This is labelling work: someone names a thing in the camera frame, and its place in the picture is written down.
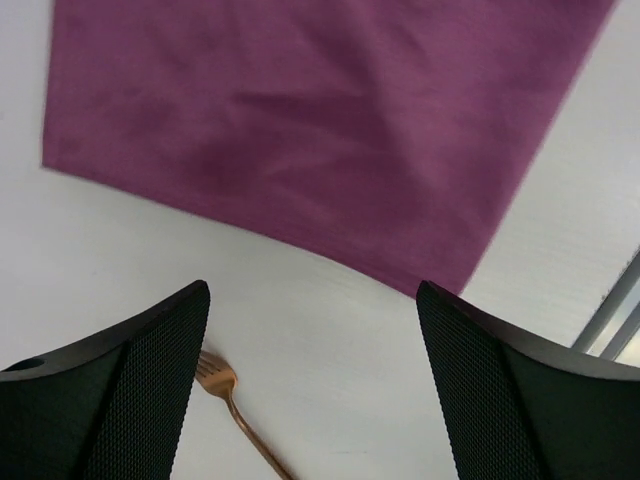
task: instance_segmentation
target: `napkin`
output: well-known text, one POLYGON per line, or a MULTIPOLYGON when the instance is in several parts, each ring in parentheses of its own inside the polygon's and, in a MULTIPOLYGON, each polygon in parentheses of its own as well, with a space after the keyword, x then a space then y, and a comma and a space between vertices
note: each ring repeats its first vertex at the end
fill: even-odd
POLYGON ((611 4, 57 0, 43 164, 458 293, 611 4))

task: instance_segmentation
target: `table surface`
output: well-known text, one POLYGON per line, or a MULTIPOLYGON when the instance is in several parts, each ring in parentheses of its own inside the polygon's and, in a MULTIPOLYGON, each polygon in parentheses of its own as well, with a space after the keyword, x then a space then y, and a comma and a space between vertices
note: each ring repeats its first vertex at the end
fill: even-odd
MULTIPOLYGON (((39 168, 51 3, 0 2, 0 365, 196 278, 206 343, 302 478, 456 478, 413 300, 342 265, 39 168)), ((640 3, 621 2, 464 292, 570 344, 640 238, 640 3)), ((173 478, 275 478, 200 388, 173 478)))

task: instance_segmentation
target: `copper fork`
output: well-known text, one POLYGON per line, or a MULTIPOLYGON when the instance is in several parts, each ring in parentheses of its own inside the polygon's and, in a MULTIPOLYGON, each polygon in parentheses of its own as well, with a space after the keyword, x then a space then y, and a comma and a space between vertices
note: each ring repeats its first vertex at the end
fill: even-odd
POLYGON ((280 478, 295 480, 295 477, 287 471, 238 411, 238 407, 233 401, 233 389, 238 384, 238 377, 231 366, 221 357, 201 350, 196 369, 196 380, 208 393, 225 401, 235 422, 269 465, 280 475, 280 478))

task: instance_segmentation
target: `purple fabric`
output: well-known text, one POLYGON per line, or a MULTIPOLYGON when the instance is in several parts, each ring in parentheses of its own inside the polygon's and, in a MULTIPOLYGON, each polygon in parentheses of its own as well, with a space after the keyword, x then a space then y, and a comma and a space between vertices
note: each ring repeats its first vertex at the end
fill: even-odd
POLYGON ((610 6, 57 0, 44 165, 460 292, 610 6))

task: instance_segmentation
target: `fork handle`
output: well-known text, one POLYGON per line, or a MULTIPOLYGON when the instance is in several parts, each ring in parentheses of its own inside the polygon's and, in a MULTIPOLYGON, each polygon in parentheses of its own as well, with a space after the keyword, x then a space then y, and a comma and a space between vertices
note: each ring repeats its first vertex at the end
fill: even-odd
POLYGON ((244 432, 247 438, 251 440, 251 443, 253 443, 253 446, 256 447, 256 449, 260 452, 260 454, 264 457, 264 459, 276 471, 276 473, 280 476, 280 478, 282 480, 295 480, 295 477, 293 477, 293 475, 291 475, 287 471, 284 465, 282 465, 282 463, 280 463, 280 461, 276 458, 276 456, 273 453, 271 453, 271 450, 269 450, 269 447, 267 447, 267 445, 262 441, 262 439, 260 439, 258 434, 254 432, 253 429, 249 426, 249 424, 245 421, 244 417, 242 416, 242 414, 238 410, 238 407, 233 401, 233 397, 231 395, 228 395, 225 400, 227 402, 227 407, 229 408, 229 412, 231 413, 231 416, 233 417, 235 422, 238 424, 238 426, 244 432))

